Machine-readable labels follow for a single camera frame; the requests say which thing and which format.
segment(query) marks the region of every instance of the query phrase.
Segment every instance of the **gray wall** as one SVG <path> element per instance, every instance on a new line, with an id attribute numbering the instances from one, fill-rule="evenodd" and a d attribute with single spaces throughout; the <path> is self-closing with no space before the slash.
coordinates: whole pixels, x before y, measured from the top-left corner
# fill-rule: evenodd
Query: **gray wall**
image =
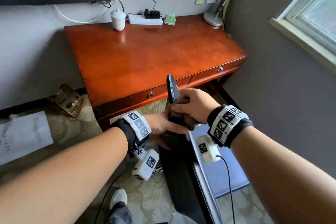
<path id="1" fill-rule="evenodd" d="M 269 23 L 292 0 L 231 0 L 227 30 L 249 54 L 225 85 L 262 132 L 336 178 L 336 76 Z"/>
<path id="2" fill-rule="evenodd" d="M 162 14 L 199 14 L 210 5 L 195 0 L 156 0 Z M 126 13 L 151 9 L 151 0 L 123 1 Z M 88 21 L 102 14 L 102 5 L 60 5 L 74 20 Z M 107 13 L 98 22 L 110 22 Z M 52 95 L 62 83 L 83 87 L 81 74 L 63 32 L 72 25 L 53 6 L 0 6 L 0 109 Z"/>

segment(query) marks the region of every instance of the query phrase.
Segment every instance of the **shoe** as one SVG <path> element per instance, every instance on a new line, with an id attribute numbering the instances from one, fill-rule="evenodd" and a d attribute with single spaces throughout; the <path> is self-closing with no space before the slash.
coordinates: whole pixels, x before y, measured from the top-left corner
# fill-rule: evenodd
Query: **shoe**
<path id="1" fill-rule="evenodd" d="M 127 194 L 124 189 L 117 189 L 113 193 L 113 196 L 110 202 L 110 209 L 112 209 L 112 207 L 118 202 L 124 202 L 125 205 L 127 205 Z"/>

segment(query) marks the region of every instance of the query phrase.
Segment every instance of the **left hand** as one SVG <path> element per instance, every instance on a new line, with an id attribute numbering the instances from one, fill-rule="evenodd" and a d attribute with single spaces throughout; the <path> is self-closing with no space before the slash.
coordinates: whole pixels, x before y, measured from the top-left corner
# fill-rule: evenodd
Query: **left hand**
<path id="1" fill-rule="evenodd" d="M 186 127 L 183 127 L 179 124 L 175 124 L 168 120 L 168 113 L 169 110 L 166 109 L 164 112 L 161 113 L 154 113 L 154 114 L 145 114 L 144 118 L 147 120 L 152 132 L 149 138 L 152 141 L 157 142 L 160 146 L 165 149 L 169 149 L 166 143 L 160 138 L 160 135 L 165 131 L 174 132 L 177 134 L 184 134 L 186 135 L 189 130 Z"/>

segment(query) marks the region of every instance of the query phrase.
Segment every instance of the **wooden desk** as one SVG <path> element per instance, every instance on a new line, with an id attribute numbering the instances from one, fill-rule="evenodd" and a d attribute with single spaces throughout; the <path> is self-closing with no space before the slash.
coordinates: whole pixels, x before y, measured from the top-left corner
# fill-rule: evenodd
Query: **wooden desk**
<path id="1" fill-rule="evenodd" d="M 202 16 L 176 18 L 175 26 L 111 23 L 65 27 L 102 128 L 109 119 L 167 97 L 166 76 L 180 89 L 235 72 L 247 55 Z"/>

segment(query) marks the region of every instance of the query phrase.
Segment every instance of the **patterned carpet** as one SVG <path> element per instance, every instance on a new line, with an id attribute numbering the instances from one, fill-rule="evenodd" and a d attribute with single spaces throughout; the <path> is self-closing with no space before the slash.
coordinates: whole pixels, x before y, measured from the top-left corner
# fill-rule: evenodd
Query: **patterned carpet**
<path id="1" fill-rule="evenodd" d="M 43 109 L 47 115 L 54 143 L 0 166 L 0 185 L 61 150 L 102 132 L 95 120 L 87 96 L 85 96 L 85 99 L 87 104 L 76 119 L 65 116 L 63 112 L 53 106 L 48 106 Z M 223 103 L 223 99 L 220 95 L 217 94 L 215 99 Z M 166 100 L 159 100 L 141 107 L 137 109 L 137 111 L 141 114 L 162 112 L 165 105 Z M 20 115 L 37 111 L 40 111 L 40 109 L 31 110 L 21 113 Z M 124 159 L 76 223 L 92 224 L 94 222 L 98 206 L 103 199 L 107 187 L 122 171 L 133 167 L 135 165 L 134 163 L 134 159 L 130 159 L 129 157 Z M 120 177 L 114 187 L 124 188 L 126 190 L 128 195 L 127 205 L 133 215 L 134 224 L 167 222 L 175 211 L 163 173 L 153 175 L 147 182 L 141 182 L 131 175 L 131 171 L 128 171 Z M 114 190 L 111 189 L 107 195 L 97 223 L 103 223 L 103 220 L 106 218 L 113 192 Z M 233 192 L 233 202 L 237 224 L 273 223 L 251 186 Z M 230 195 L 217 199 L 217 203 L 220 208 L 223 223 L 233 223 Z"/>

